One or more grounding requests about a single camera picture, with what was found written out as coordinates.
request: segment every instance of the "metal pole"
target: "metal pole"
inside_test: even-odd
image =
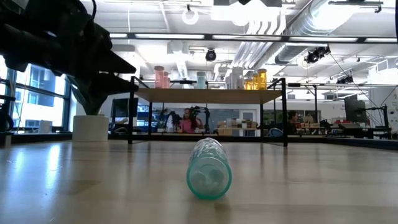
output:
[[[134,77],[131,77],[130,82],[132,82],[132,84],[134,84]],[[132,122],[134,120],[133,109],[134,109],[134,91],[131,91],[130,92],[130,99],[129,99],[129,126],[128,126],[128,129],[127,129],[128,132],[129,132],[129,138],[127,140],[129,144],[132,144]],[[114,122],[113,118],[116,116],[115,111],[116,110],[113,111],[112,122]]]
[[[148,112],[148,136],[152,134],[152,102],[149,103],[149,112]]]
[[[261,140],[264,137],[264,105],[260,104],[260,137]]]
[[[286,79],[281,78],[282,81],[282,115],[284,124],[284,147],[287,147],[287,104],[286,104]]]
[[[276,99],[274,99],[274,123],[276,124]]]
[[[317,95],[317,86],[314,85],[314,96],[315,96],[315,119],[314,121],[318,123],[318,95]]]

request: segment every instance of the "table surface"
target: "table surface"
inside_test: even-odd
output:
[[[262,104],[280,97],[281,91],[141,88],[134,94],[154,103]]]
[[[195,142],[52,142],[0,149],[0,223],[397,223],[398,153],[222,143],[233,181],[195,198]]]

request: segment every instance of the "computer screen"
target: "computer screen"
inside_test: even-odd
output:
[[[133,117],[137,116],[138,98],[133,100]],[[112,102],[111,117],[115,113],[115,118],[128,118],[129,117],[129,99],[114,99]]]
[[[359,100],[352,100],[345,98],[344,105],[346,108],[346,119],[351,122],[366,123],[367,117],[365,111],[358,109],[365,109],[365,102]]]

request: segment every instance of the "white ceiling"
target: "white ceiling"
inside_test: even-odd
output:
[[[289,11],[294,14],[303,7],[308,0],[296,1],[294,10]],[[87,10],[92,10],[91,1],[83,1]],[[98,2],[95,22],[103,26],[110,32],[173,32],[173,33],[209,33],[209,34],[233,34],[245,33],[248,27],[239,27],[231,21],[213,21],[208,15],[211,12],[212,1],[206,2],[206,6],[194,7],[201,12],[199,20],[195,25],[187,25],[181,19],[181,14],[185,6],[164,5],[165,16],[163,16],[161,7],[158,4],[126,4],[126,3],[105,3]],[[374,13],[374,8],[360,9],[345,24],[333,31],[332,35],[347,36],[386,36],[395,37],[395,14],[393,8],[384,7],[379,14]],[[168,60],[166,56],[167,41],[148,41],[148,40],[115,40],[115,44],[132,44],[136,46],[143,59],[148,61],[150,66],[163,65],[166,70],[175,70],[173,60]],[[189,46],[200,46],[203,48],[215,48],[220,52],[218,57],[221,59],[232,60],[234,54],[239,49],[239,42],[206,42],[191,41]],[[398,55],[398,45],[364,45],[364,44],[332,44],[330,45],[333,55],[344,68],[350,68],[369,60],[369,56]],[[189,70],[209,70],[213,71],[215,63],[206,63],[205,54],[195,53],[192,61],[187,62]],[[368,56],[368,59],[362,59],[356,62],[356,56]],[[329,77],[341,72],[341,69],[335,65],[332,58],[324,58],[321,63],[311,67],[309,70],[302,67],[286,67],[283,72],[289,76],[296,77]],[[145,73],[152,73],[151,70],[141,70]],[[358,75],[367,71],[357,71]]]

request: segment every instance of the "ceiling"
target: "ceiling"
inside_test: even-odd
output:
[[[146,1],[145,4],[138,4],[137,1],[128,2],[115,3],[97,0],[95,22],[110,32],[243,34],[247,32],[249,27],[248,25],[244,27],[236,26],[231,21],[212,20],[210,14],[213,1],[192,4],[191,7],[199,11],[199,20],[194,25],[187,25],[182,21],[182,11],[186,8],[186,1],[181,4],[171,4],[167,1],[163,3]],[[295,6],[286,9],[287,21],[292,19],[307,2],[308,0],[296,0]],[[378,14],[374,13],[375,7],[362,7],[330,35],[395,37],[395,9],[391,7],[393,3],[395,1],[385,0],[383,9]],[[89,12],[92,10],[91,1],[83,1],[83,4]],[[150,78],[153,75],[153,70],[150,68],[155,65],[162,65],[166,70],[177,69],[173,59],[169,58],[166,53],[167,41],[114,40],[113,42],[114,44],[131,44],[136,47],[142,59],[147,62],[146,67],[148,69],[141,69],[141,75],[144,77]],[[195,49],[203,48],[202,52],[196,50],[193,56],[191,55],[190,59],[187,60],[188,70],[208,70],[211,72],[216,63],[233,60],[241,45],[240,42],[187,41],[187,43]],[[205,51],[207,48],[216,50],[217,61],[206,62]],[[334,55],[342,69],[356,67],[358,69],[354,69],[354,72],[359,77],[366,75],[366,69],[374,65],[374,63],[369,62],[377,62],[386,55],[398,55],[398,45],[396,44],[331,44],[330,49],[331,54]],[[304,69],[300,65],[287,66],[281,72],[291,81],[298,82],[306,77],[312,77],[312,80],[317,78],[316,81],[320,82],[340,73],[341,68],[329,56],[309,69]]]

